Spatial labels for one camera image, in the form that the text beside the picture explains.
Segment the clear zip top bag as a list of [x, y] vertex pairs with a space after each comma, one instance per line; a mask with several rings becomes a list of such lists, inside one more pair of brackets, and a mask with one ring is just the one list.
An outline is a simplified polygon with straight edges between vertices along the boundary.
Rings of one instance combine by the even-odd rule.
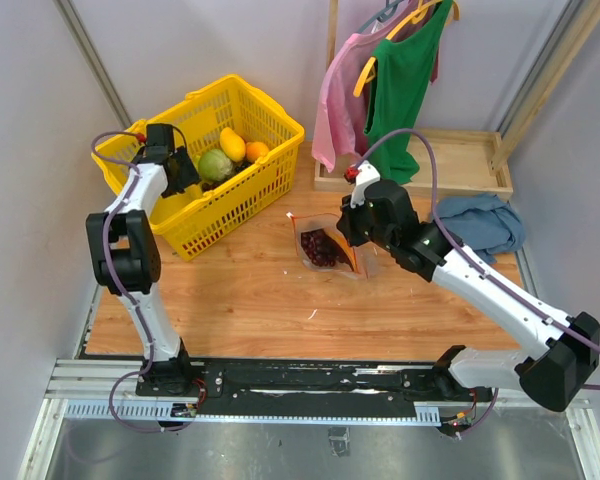
[[369, 279], [380, 272], [373, 250], [348, 244], [336, 227], [337, 215], [298, 216], [288, 212], [286, 216], [293, 228], [297, 255], [308, 269], [351, 279]]

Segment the dark purple toy grapes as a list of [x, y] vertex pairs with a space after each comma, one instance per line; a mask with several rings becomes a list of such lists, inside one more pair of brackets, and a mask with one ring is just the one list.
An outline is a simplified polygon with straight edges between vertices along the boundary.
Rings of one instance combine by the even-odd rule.
[[300, 245], [309, 261], [316, 267], [333, 267], [336, 251], [332, 239], [323, 229], [300, 234]]

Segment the toy pork meat slab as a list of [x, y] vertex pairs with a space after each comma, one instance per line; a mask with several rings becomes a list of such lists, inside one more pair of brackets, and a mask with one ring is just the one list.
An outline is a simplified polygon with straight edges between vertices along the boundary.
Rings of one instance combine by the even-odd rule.
[[336, 244], [336, 261], [348, 266], [353, 273], [360, 274], [361, 267], [355, 248], [348, 244], [348, 241], [337, 229], [333, 230], [329, 236]]

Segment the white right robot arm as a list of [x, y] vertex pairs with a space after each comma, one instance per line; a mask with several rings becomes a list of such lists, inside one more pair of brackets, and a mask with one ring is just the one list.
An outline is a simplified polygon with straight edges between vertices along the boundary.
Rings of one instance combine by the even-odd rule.
[[564, 411], [599, 364], [600, 324], [530, 295], [482, 261], [458, 237], [419, 221], [407, 191], [369, 163], [346, 170], [338, 230], [352, 247], [368, 242], [406, 271], [465, 299], [503, 328], [515, 350], [453, 346], [439, 359], [435, 392], [454, 400], [468, 388], [523, 391], [541, 407]]

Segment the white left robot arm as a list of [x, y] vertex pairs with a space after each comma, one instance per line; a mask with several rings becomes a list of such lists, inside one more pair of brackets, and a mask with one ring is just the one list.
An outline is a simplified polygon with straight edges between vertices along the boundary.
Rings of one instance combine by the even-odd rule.
[[113, 203], [87, 217], [86, 232], [97, 283], [125, 306], [143, 344], [140, 396], [184, 396], [194, 386], [186, 347], [160, 296], [162, 262], [149, 222], [159, 199], [200, 181], [187, 146], [176, 144], [183, 137], [174, 125], [150, 123], [143, 133], [102, 133], [91, 145], [99, 160], [129, 169]]

